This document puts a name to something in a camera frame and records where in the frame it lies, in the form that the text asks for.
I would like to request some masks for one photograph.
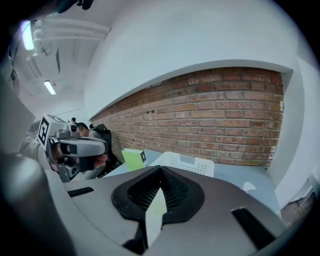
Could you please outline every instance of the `brick wall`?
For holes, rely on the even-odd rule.
[[[283,118],[278,72],[216,68],[143,89],[92,120],[112,131],[112,150],[172,151],[215,163],[269,166]]]

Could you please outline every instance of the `gray panel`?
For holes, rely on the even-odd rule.
[[[82,214],[105,236],[119,245],[135,237],[138,222],[124,219],[111,201],[111,194],[120,184],[131,180],[152,167],[115,175],[109,178],[64,183],[67,191],[91,187],[93,192],[72,197]]]
[[[249,255],[256,252],[231,210],[246,207],[273,235],[285,225],[266,206],[238,187],[215,178],[171,168],[201,185],[205,192],[202,208],[187,222],[162,227],[157,240],[144,255]]]
[[[133,255],[121,244],[134,237],[137,224],[120,216],[112,204],[111,194],[118,185],[150,168],[64,184],[56,173],[47,172],[54,203],[79,255]],[[237,186],[190,171],[171,169],[201,185],[204,204],[190,220],[164,225],[159,237],[143,255],[194,256],[214,252],[215,255],[245,256],[255,253],[254,244],[231,214],[241,207],[246,207],[275,237],[286,229],[268,207]],[[92,187],[94,191],[73,198],[66,191],[84,187]]]
[[[104,236],[90,223],[74,204],[56,172],[48,170],[45,171],[45,174],[48,178],[55,207],[65,228],[71,235],[77,255],[135,255]]]

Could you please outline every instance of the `black grille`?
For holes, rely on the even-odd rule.
[[[167,210],[181,205],[189,194],[188,187],[183,182],[167,172],[158,171],[130,187],[128,197],[141,209],[147,211],[159,188],[163,191]]]

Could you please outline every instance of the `plastic basket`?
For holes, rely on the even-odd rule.
[[[175,167],[208,177],[213,177],[215,171],[215,163],[211,160],[173,152],[164,152],[150,166]]]

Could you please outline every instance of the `green paper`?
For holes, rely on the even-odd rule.
[[[143,150],[125,148],[121,152],[125,165],[129,171],[135,171],[148,166],[145,152]]]

